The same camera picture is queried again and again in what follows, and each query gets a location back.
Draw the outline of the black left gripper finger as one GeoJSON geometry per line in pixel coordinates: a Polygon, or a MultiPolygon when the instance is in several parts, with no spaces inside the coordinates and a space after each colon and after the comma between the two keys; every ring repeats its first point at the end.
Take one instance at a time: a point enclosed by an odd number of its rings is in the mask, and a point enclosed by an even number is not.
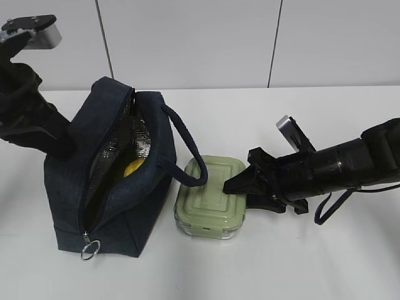
{"type": "Polygon", "coordinates": [[[33,148],[57,159],[69,159],[76,151],[76,143],[68,134],[70,122],[49,103],[41,103],[23,112],[19,132],[12,135],[12,143],[33,148]]]}

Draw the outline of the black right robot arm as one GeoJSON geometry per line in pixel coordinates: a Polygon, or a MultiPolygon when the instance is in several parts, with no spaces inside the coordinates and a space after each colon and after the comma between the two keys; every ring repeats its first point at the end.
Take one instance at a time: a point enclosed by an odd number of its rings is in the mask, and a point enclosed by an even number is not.
{"type": "Polygon", "coordinates": [[[288,206],[297,215],[309,211],[308,198],[343,194],[325,211],[323,200],[314,213],[316,224],[325,223],[354,193],[378,193],[378,184],[399,187],[399,119],[365,130],[360,137],[317,150],[291,116],[276,124],[294,153],[273,157],[262,148],[249,150],[249,166],[228,179],[226,194],[246,195],[248,209],[281,214],[288,206]]]}

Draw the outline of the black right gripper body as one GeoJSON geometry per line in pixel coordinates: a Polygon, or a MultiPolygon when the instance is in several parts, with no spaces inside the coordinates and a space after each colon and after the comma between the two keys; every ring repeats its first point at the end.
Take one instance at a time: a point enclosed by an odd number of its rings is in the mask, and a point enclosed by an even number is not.
{"type": "Polygon", "coordinates": [[[315,152],[296,152],[273,157],[261,147],[249,150],[249,166],[256,167],[258,195],[274,194],[297,215],[309,212],[307,196],[301,191],[313,178],[309,158],[315,152]]]}

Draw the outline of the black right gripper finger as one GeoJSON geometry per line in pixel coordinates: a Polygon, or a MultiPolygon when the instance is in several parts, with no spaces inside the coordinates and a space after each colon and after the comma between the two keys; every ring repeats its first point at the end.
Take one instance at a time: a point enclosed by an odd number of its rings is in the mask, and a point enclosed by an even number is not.
{"type": "Polygon", "coordinates": [[[223,192],[226,194],[257,194],[256,167],[249,166],[240,174],[225,181],[223,192]]]}
{"type": "Polygon", "coordinates": [[[274,194],[247,194],[247,209],[262,209],[282,214],[286,212],[286,204],[274,194]]]}

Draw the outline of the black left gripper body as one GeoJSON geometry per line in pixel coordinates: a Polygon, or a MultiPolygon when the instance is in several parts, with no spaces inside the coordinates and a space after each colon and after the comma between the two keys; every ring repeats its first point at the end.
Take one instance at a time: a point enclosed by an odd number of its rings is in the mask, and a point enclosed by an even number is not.
{"type": "Polygon", "coordinates": [[[29,65],[11,61],[32,37],[1,41],[1,139],[22,147],[41,147],[50,138],[50,104],[38,91],[42,79],[29,65]]]}

